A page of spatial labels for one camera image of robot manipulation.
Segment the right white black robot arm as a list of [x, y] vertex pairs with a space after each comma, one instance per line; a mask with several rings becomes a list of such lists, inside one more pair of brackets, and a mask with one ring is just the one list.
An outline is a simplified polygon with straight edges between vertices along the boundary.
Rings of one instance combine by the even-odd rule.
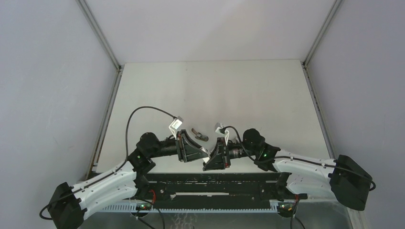
[[203, 163], [203, 170], [224, 170], [232, 159], [248, 157], [259, 169], [279, 173], [276, 192], [282, 200], [291, 195], [329, 198], [342, 205], [363, 211], [369, 192], [376, 183], [351, 157], [313, 158], [301, 156], [272, 146], [254, 128], [237, 135], [237, 142], [229, 140], [231, 126], [219, 127], [221, 135]]

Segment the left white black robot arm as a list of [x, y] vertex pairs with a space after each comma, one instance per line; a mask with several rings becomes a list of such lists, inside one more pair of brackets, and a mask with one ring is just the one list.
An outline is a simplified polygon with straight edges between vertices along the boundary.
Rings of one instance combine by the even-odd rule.
[[160, 141], [144, 133], [124, 162], [91, 179], [57, 186], [46, 207], [58, 229], [76, 229], [94, 213], [123, 199], [143, 199], [149, 194], [146, 174], [155, 167], [155, 157], [178, 155], [181, 162], [209, 160], [208, 152], [185, 130]]

